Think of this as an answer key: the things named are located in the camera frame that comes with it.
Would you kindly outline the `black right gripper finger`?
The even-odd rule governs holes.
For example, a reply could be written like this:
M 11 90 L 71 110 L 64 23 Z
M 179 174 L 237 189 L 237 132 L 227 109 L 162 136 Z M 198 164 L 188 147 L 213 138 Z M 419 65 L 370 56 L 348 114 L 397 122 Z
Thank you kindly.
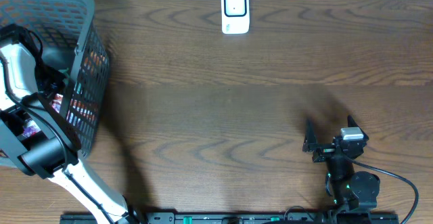
M 304 143 L 302 146 L 303 152 L 314 152 L 317 148 L 317 138 L 315 132 L 313 130 L 312 122 L 307 119 L 306 120 L 306 132 L 304 137 Z
M 354 118 L 351 115 L 348 115 L 347 122 L 348 122 L 348 129 L 346 130 L 347 137 L 364 136 L 364 132 L 361 130 L 361 128 L 358 126 L 358 124 L 355 122 Z

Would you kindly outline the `purple red snack bag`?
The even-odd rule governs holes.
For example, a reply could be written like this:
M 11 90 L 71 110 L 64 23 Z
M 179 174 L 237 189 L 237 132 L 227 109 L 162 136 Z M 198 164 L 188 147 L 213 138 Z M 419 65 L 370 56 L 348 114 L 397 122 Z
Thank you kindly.
M 57 93 L 55 95 L 55 97 L 51 100 L 50 105 L 51 107 L 57 112 L 60 112 L 60 108 L 62 105 L 62 100 L 63 100 L 63 95 Z M 33 135 L 35 135 L 36 133 L 38 133 L 41 129 L 39 128 L 39 126 L 36 124 L 35 121 L 30 120 L 29 122 L 27 122 L 24 125 L 24 132 L 20 135 L 21 137 L 23 137 L 24 139 L 27 139 Z

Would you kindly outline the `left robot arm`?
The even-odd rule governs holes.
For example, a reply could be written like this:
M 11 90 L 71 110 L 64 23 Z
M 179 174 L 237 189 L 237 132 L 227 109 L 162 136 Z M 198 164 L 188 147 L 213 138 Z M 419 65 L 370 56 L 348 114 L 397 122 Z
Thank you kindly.
M 145 223 L 88 165 L 77 131 L 90 129 L 94 113 L 81 102 L 65 116 L 54 108 L 69 78 L 43 53 L 37 33 L 16 24 L 1 29 L 1 150 L 24 174 L 64 188 L 97 223 Z

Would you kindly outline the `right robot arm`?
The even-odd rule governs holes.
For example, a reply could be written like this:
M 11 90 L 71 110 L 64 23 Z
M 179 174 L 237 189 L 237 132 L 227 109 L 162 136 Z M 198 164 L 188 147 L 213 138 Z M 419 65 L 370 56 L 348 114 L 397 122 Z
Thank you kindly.
M 353 166 L 353 160 L 364 153 L 369 137 L 352 116 L 347 117 L 347 122 L 348 126 L 327 144 L 318 142 L 312 122 L 306 122 L 302 151 L 311 152 L 314 163 L 326 163 L 325 190 L 335 204 L 316 217 L 316 222 L 371 223 L 370 211 L 377 206 L 379 177 L 366 171 L 356 172 Z

